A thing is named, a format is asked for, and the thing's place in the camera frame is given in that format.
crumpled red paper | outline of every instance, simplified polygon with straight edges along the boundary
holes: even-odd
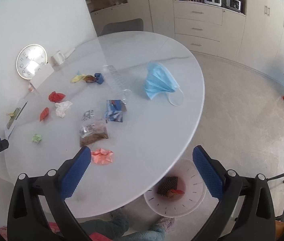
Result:
[[[176,195],[183,195],[183,194],[185,194],[185,193],[182,190],[175,190],[175,189],[168,190],[168,197],[169,198],[173,198]]]
[[[91,151],[93,162],[96,164],[110,164],[112,161],[111,156],[113,152],[110,150],[99,148],[96,151]]]
[[[52,102],[59,102],[65,98],[65,95],[63,93],[56,93],[52,92],[49,96],[48,99]]]
[[[46,108],[42,111],[42,113],[40,114],[40,121],[42,121],[43,119],[45,119],[45,118],[48,116],[49,112],[50,112],[50,110],[46,107]]]

pink cloth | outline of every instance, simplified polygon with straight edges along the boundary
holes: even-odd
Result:
[[[113,152],[110,150],[99,148],[96,151],[91,151],[93,162],[96,164],[110,164],[112,161]]]
[[[53,222],[49,222],[48,223],[52,232],[54,234],[56,234],[57,232],[60,231],[59,227],[57,226],[56,223],[53,223]],[[7,227],[2,227],[0,228],[0,235],[7,241]],[[112,241],[111,239],[103,236],[102,234],[100,233],[93,233],[89,236],[93,241]]]

white card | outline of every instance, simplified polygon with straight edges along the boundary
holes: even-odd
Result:
[[[35,76],[31,79],[31,84],[35,89],[37,89],[53,72],[54,69],[50,63],[41,66],[35,73]]]

chair backrest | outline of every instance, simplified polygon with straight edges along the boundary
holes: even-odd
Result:
[[[119,32],[129,32],[129,31],[143,31],[143,20],[138,18],[125,22],[109,23],[104,26],[100,36],[110,34],[110,33],[119,33]]]

crumpled yellow paper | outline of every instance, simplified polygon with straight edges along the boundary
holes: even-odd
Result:
[[[76,76],[72,79],[72,83],[76,83],[82,80],[85,76],[86,76],[85,74],[81,74],[80,71],[78,71]]]
[[[113,162],[111,156],[113,152],[110,150],[99,148],[96,151],[91,151],[93,162],[98,164],[101,163],[103,165],[110,164]]]

